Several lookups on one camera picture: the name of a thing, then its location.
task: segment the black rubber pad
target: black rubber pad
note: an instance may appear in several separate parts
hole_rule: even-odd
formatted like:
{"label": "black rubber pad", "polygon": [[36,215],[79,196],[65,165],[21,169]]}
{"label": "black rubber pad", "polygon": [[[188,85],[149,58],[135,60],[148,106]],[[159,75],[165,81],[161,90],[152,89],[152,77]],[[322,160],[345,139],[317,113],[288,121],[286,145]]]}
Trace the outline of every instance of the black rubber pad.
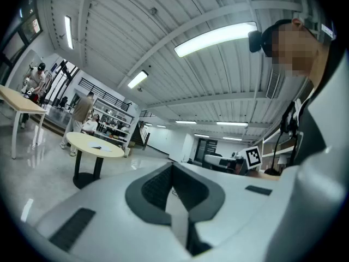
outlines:
{"label": "black rubber pad", "polygon": [[259,194],[263,194],[263,195],[266,195],[266,196],[269,196],[271,194],[271,192],[272,192],[271,189],[258,187],[258,186],[247,186],[245,189],[249,190],[249,191],[252,191],[252,192],[259,193]]}
{"label": "black rubber pad", "polygon": [[89,209],[79,209],[52,235],[50,242],[63,251],[69,251],[95,213]]}

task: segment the wooden table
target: wooden table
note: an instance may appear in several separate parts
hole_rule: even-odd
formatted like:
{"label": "wooden table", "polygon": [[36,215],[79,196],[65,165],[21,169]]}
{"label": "wooden table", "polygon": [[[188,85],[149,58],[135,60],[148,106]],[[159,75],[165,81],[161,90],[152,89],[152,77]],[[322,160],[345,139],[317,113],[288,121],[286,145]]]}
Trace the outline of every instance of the wooden table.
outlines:
{"label": "wooden table", "polygon": [[17,129],[18,123],[20,120],[21,114],[39,114],[41,115],[39,128],[37,132],[36,144],[38,144],[39,134],[41,130],[41,126],[43,125],[44,117],[46,114],[46,110],[36,105],[34,102],[29,99],[24,98],[17,91],[9,89],[3,85],[0,85],[0,97],[3,99],[11,108],[16,111],[16,116],[13,124],[12,130],[12,158],[16,158],[16,138],[17,138]]}
{"label": "wooden table", "polygon": [[[67,134],[67,140],[71,145],[77,148],[73,182],[79,189],[82,189],[91,182],[99,179],[104,158],[118,158],[124,156],[124,151],[116,145],[87,134],[70,132]],[[103,151],[96,148],[91,148],[89,145],[90,142],[96,142],[99,145],[107,146],[111,151]],[[86,152],[97,157],[93,174],[86,172],[79,173],[82,152]]]}

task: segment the floor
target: floor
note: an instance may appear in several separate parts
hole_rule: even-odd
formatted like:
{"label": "floor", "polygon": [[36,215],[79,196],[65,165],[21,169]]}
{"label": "floor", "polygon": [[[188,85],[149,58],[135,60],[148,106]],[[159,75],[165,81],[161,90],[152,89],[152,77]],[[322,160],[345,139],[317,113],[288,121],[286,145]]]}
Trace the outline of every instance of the floor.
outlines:
{"label": "floor", "polygon": [[[70,148],[60,148],[61,136],[45,128],[41,129],[39,143],[36,145],[38,125],[28,120],[25,129],[18,128],[17,157],[13,160],[13,118],[14,112],[6,105],[0,104],[1,194],[15,217],[22,217],[22,220],[26,220],[30,225],[35,225],[47,211],[79,191],[73,184],[76,157],[69,156]],[[128,158],[105,159],[101,178],[148,166],[160,167],[167,162],[170,162],[168,155],[151,147],[147,147],[145,151],[142,148],[134,148]],[[95,159],[92,156],[83,153],[80,172],[92,172],[94,163]],[[179,220],[182,218],[181,222],[186,222],[188,214],[175,193],[169,193],[166,212]],[[185,242],[183,230],[184,226],[180,224],[174,233]]]}
{"label": "floor", "polygon": [[46,117],[55,124],[65,128],[71,118],[71,114],[63,108],[53,107],[51,105],[45,105],[44,109],[47,111]]}

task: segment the fluorescent light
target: fluorescent light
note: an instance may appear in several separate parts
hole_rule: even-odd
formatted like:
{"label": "fluorescent light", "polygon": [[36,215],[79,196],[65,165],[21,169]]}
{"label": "fluorescent light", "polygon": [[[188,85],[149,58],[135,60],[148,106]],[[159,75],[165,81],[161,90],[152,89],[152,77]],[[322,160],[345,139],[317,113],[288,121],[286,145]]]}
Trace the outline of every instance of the fluorescent light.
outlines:
{"label": "fluorescent light", "polygon": [[182,124],[196,124],[195,121],[176,121],[177,123],[182,123]]}
{"label": "fluorescent light", "polygon": [[217,125],[232,125],[232,126],[244,126],[247,127],[249,124],[246,122],[217,122]]}
{"label": "fluorescent light", "polygon": [[216,45],[225,41],[247,38],[248,33],[255,30],[257,30],[257,27],[251,22],[229,25],[192,38],[175,47],[174,51],[179,57],[183,57],[194,51],[203,49],[204,47]]}
{"label": "fluorescent light", "polygon": [[68,47],[73,49],[73,39],[71,38],[71,18],[69,16],[64,17],[65,21],[65,33],[67,34]]}
{"label": "fluorescent light", "polygon": [[129,88],[134,88],[136,85],[138,85],[142,80],[144,80],[148,76],[147,72],[144,70],[141,70],[138,75],[135,76],[133,80],[127,85]]}
{"label": "fluorescent light", "polygon": [[226,140],[233,140],[233,141],[242,141],[242,139],[230,138],[230,137],[223,137],[223,139],[226,139]]}
{"label": "fluorescent light", "polygon": [[209,138],[209,136],[206,136],[206,135],[199,135],[199,134],[194,134],[194,136]]}

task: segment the ceiling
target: ceiling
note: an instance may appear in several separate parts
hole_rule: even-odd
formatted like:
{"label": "ceiling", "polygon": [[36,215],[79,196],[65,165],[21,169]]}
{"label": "ceiling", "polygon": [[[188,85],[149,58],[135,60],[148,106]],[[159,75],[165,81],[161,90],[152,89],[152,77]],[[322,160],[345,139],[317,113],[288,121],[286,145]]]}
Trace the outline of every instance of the ceiling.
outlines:
{"label": "ceiling", "polygon": [[[250,53],[247,39],[183,58],[174,47],[235,23],[255,21],[263,31],[302,13],[306,0],[44,0],[44,4],[58,54],[165,123],[197,121],[190,126],[195,133],[258,140],[305,85],[304,78],[284,77],[281,71],[274,98],[266,98],[272,63],[262,52]],[[73,50],[66,37],[59,37],[65,33],[65,15],[72,20]],[[138,86],[143,91],[130,90],[127,84],[142,69],[149,74]],[[215,121],[251,125],[222,127]]]}

